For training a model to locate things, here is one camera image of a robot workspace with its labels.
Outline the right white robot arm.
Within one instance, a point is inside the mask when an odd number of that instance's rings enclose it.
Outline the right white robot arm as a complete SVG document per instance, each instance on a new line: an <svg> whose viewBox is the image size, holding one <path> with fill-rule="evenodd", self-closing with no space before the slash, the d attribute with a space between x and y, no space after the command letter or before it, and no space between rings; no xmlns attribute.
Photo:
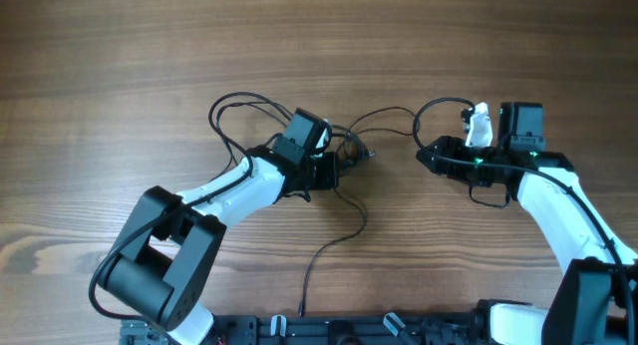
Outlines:
<svg viewBox="0 0 638 345"><path fill-rule="evenodd" d="M538 103L501 105L498 129L485 103L462 100L465 137L417 141L430 172L469 188L501 184L544 235L562 271L548 309L483 300L475 339L485 344L634 344L637 341L637 253L586 197L574 166L550 152Z"/></svg>

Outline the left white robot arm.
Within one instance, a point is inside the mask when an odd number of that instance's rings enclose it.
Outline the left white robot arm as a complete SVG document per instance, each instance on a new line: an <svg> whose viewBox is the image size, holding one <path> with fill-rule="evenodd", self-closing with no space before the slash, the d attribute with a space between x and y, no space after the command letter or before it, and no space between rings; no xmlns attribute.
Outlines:
<svg viewBox="0 0 638 345"><path fill-rule="evenodd" d="M336 186L331 138L326 120L298 109L272 146L244 151L235 168L210 182L178 193L148 189L94 273L90 300L103 288L170 342L202 343L214 317L199 297L225 233L282 197Z"/></svg>

